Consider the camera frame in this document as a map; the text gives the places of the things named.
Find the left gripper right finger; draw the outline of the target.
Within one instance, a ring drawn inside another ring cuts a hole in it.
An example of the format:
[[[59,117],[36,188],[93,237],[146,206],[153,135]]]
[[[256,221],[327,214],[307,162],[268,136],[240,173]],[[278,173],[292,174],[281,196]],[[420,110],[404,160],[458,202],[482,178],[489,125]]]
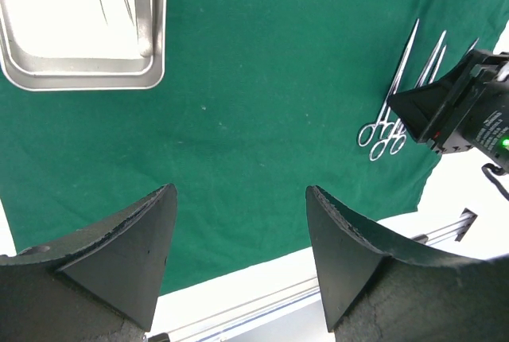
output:
[[[451,254],[305,192],[327,330],[338,341],[505,341],[508,259]]]

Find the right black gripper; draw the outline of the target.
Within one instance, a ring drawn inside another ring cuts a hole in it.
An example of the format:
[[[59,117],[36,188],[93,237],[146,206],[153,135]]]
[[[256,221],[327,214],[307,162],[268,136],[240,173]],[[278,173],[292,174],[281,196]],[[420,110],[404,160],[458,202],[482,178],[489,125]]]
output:
[[[417,144],[436,154],[478,149],[508,168],[508,54],[473,49],[441,78],[388,99]]]

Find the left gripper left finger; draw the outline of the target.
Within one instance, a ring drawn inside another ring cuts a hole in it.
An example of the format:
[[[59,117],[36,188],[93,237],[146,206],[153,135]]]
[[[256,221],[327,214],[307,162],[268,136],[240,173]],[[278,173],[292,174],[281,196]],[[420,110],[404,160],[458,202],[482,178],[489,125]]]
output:
[[[53,241],[1,257],[3,341],[144,341],[177,218],[164,185]]]

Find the green surgical cloth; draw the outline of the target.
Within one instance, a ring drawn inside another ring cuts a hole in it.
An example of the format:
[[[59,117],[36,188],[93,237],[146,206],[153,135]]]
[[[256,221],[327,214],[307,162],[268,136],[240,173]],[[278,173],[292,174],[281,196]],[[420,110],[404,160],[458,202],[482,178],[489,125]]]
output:
[[[407,37],[402,87],[440,35],[447,72],[494,48],[508,0],[168,0],[166,71],[146,91],[35,93],[1,82],[1,200],[22,251],[165,184],[178,213],[162,293],[309,245],[305,189],[380,220],[414,211],[440,158],[368,159]]]

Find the silver surgical scissors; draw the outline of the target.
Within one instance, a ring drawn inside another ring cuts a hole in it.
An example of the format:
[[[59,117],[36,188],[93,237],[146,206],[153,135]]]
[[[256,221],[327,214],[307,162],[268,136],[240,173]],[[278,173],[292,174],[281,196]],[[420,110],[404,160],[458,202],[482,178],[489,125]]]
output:
[[[465,51],[464,53],[464,56],[466,56],[467,54],[469,54],[476,46],[476,44],[478,43],[479,41],[479,37],[477,37],[467,48],[467,50]]]

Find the silver metal instrument tray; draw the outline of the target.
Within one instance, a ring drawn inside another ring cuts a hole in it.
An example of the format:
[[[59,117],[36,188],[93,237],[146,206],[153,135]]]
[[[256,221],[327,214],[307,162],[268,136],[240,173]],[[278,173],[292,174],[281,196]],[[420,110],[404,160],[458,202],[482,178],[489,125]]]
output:
[[[1,70],[27,91],[144,90],[165,74],[166,0],[1,0]]]

